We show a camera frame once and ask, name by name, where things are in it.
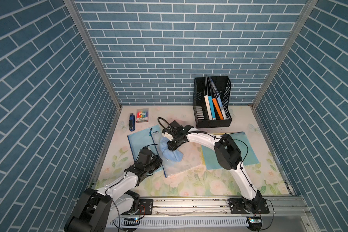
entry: binder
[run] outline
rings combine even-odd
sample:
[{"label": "binder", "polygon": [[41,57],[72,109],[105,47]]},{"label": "binder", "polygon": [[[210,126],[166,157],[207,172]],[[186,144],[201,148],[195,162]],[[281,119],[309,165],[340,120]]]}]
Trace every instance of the binder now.
[{"label": "binder", "polygon": [[207,109],[207,115],[209,117],[209,120],[213,120],[210,104],[209,104],[209,95],[208,95],[208,84],[207,84],[207,77],[205,77],[205,89],[204,89],[204,98],[205,98],[205,104]]},{"label": "binder", "polygon": [[222,103],[222,100],[220,99],[220,95],[219,95],[218,89],[215,87],[215,84],[214,84],[214,82],[213,82],[213,80],[211,78],[209,78],[209,82],[211,83],[211,87],[214,90],[215,98],[217,99],[218,104],[219,104],[219,110],[220,110],[220,112],[218,112],[219,113],[219,117],[222,120],[223,119],[227,119],[226,112],[224,111],[223,103]]}]

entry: brick wall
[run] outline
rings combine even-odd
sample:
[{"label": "brick wall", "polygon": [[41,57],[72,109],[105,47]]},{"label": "brick wall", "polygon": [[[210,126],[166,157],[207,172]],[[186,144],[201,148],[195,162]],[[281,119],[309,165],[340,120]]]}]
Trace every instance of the brick wall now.
[{"label": "brick wall", "polygon": [[321,231],[348,231],[348,0],[319,0],[257,113]]},{"label": "brick wall", "polygon": [[193,78],[208,74],[228,75],[230,104],[247,105],[305,2],[77,0],[77,6],[122,104],[192,104]]},{"label": "brick wall", "polygon": [[62,0],[0,0],[0,232],[63,229],[115,110]]}]

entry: mounting plate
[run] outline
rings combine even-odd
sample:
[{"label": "mounting plate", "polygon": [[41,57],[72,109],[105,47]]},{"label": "mounting plate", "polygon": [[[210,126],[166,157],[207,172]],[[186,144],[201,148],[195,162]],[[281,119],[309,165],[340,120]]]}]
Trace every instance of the mounting plate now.
[{"label": "mounting plate", "polygon": [[[152,214],[152,207],[153,207],[153,199],[140,199],[139,200],[139,207],[141,209],[141,215],[144,214],[143,209],[146,210],[145,215],[151,215]],[[139,216],[139,210],[135,214],[129,214],[128,212],[124,212],[121,215],[138,215]]]},{"label": "mounting plate", "polygon": [[[243,200],[241,198],[230,198],[227,202],[230,206],[232,214],[250,214],[244,209]],[[269,214],[269,208],[265,199],[263,199],[259,212],[260,214]]]}]

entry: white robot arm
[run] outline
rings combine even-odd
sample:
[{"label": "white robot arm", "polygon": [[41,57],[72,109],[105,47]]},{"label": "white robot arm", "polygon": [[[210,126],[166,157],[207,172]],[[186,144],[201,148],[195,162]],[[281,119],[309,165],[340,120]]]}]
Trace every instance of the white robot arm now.
[{"label": "white robot arm", "polygon": [[[253,187],[249,176],[243,171],[241,151],[230,135],[224,134],[217,138],[190,125],[182,127],[176,121],[168,123],[168,127],[162,127],[163,136],[169,138],[167,144],[171,151],[175,151],[186,142],[196,142],[214,150],[218,163],[224,169],[230,170],[236,180],[241,190],[244,209],[250,213],[259,211],[262,194]],[[120,178],[97,190],[86,189],[81,194],[66,222],[65,232],[103,231],[107,222],[114,220],[120,213],[135,213],[139,206],[139,194],[130,189],[138,186],[161,164],[162,160],[158,155],[143,147],[135,163],[127,168]]]},{"label": "white robot arm", "polygon": [[246,211],[256,213],[260,209],[263,196],[259,190],[253,187],[249,176],[244,171],[242,163],[241,151],[228,134],[216,136],[187,125],[185,127],[179,125],[176,121],[167,123],[168,127],[162,130],[163,136],[170,141],[167,142],[168,149],[175,151],[179,146],[186,142],[196,142],[215,151],[218,163],[227,170],[230,170],[233,178],[240,188],[244,207]]},{"label": "white robot arm", "polygon": [[125,169],[125,174],[120,178],[97,190],[86,189],[81,194],[65,224],[65,232],[101,232],[119,214],[137,212],[139,194],[130,189],[153,174],[161,164],[158,155],[147,146],[143,147],[137,160]]}]

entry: book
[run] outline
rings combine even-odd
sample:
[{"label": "book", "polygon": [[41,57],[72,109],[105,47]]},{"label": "book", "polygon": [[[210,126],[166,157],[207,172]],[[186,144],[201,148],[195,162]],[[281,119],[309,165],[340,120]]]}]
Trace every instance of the book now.
[{"label": "book", "polygon": [[217,110],[217,113],[218,113],[218,115],[219,115],[220,120],[224,120],[223,115],[222,115],[222,112],[220,111],[218,102],[217,102],[217,100],[216,100],[215,98],[213,98],[213,104],[214,104],[214,106],[215,106],[215,109]]},{"label": "book", "polygon": [[212,120],[215,120],[215,111],[214,111],[212,97],[208,96],[208,99],[209,99],[210,111],[212,112]]},{"label": "book", "polygon": [[204,89],[204,98],[205,98],[205,104],[207,109],[207,115],[209,117],[209,120],[213,120],[210,104],[209,104],[209,95],[208,95],[208,83],[207,83],[207,77],[205,77],[205,89]]},{"label": "book", "polygon": [[224,111],[223,103],[222,103],[222,100],[220,99],[220,95],[219,95],[218,89],[217,89],[217,87],[215,87],[215,84],[214,84],[214,82],[213,82],[213,80],[211,78],[209,78],[209,81],[210,81],[211,86],[213,88],[215,98],[217,99],[218,104],[219,104],[219,109],[220,109],[220,112],[221,112],[221,114],[219,114],[219,116],[222,115],[223,117],[220,117],[220,118],[227,119],[227,115],[226,115],[226,112]]}]

